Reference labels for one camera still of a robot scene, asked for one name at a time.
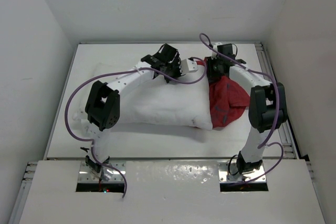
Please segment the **red patterned pillowcase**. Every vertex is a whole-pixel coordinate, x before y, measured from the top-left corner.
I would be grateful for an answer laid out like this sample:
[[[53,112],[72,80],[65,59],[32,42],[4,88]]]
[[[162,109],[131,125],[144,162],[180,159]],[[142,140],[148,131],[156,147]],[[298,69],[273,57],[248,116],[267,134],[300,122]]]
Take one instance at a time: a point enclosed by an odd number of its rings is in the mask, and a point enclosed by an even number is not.
[[[226,76],[211,84],[204,78],[194,87],[192,98],[196,104],[192,127],[208,131],[238,120],[250,102],[247,92]]]

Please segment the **white pillow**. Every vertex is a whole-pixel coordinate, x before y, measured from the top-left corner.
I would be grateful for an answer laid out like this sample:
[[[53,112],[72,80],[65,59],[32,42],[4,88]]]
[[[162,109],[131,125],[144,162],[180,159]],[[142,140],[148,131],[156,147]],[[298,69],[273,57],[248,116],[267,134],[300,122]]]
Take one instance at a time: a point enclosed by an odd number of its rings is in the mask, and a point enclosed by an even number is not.
[[[146,123],[191,126],[212,130],[209,86],[204,66],[181,77],[182,83],[166,83],[163,76],[148,81],[120,98],[118,124]]]

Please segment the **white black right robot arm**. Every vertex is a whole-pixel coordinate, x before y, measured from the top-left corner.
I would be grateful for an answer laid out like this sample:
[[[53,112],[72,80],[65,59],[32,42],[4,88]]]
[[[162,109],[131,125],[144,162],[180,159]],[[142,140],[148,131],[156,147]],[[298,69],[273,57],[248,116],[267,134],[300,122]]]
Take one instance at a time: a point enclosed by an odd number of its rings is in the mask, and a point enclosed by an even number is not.
[[[207,77],[222,76],[239,84],[249,92],[248,118],[251,124],[247,141],[239,151],[236,166],[239,174],[258,170],[263,163],[263,153],[273,132],[288,119],[285,87],[271,75],[253,70],[241,59],[236,59],[232,44],[209,44],[212,55],[206,58]]]

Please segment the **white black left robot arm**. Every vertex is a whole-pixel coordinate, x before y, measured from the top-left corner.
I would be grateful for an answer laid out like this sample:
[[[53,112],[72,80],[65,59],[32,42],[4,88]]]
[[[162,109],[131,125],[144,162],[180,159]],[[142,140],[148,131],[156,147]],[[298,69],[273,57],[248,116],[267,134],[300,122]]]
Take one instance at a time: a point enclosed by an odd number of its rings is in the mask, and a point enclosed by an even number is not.
[[[174,47],[164,44],[158,52],[146,55],[127,73],[117,75],[110,82],[96,81],[92,84],[85,112],[88,116],[88,135],[92,139],[90,156],[86,164],[100,174],[104,164],[108,164],[108,130],[120,118],[120,100],[140,85],[163,75],[168,82],[182,76],[180,54]]]

